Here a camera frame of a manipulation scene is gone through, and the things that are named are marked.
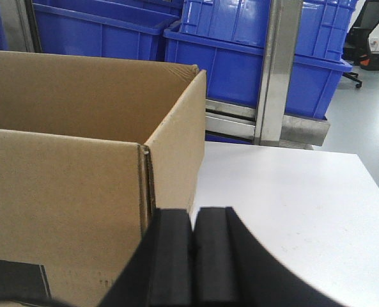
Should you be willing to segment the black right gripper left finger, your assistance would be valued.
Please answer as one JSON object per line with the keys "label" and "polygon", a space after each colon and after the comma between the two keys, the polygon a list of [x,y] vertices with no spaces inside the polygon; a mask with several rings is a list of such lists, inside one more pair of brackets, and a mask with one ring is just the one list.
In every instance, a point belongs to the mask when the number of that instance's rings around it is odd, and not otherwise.
{"label": "black right gripper left finger", "polygon": [[183,209],[157,209],[99,306],[191,306],[192,228]]}

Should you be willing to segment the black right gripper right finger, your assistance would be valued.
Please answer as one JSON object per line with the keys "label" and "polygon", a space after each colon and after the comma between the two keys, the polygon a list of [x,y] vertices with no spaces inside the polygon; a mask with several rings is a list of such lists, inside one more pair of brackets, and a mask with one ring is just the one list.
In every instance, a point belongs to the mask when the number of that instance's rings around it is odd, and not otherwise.
{"label": "black right gripper right finger", "polygon": [[272,256],[231,207],[201,208],[194,243],[196,306],[338,306]]}

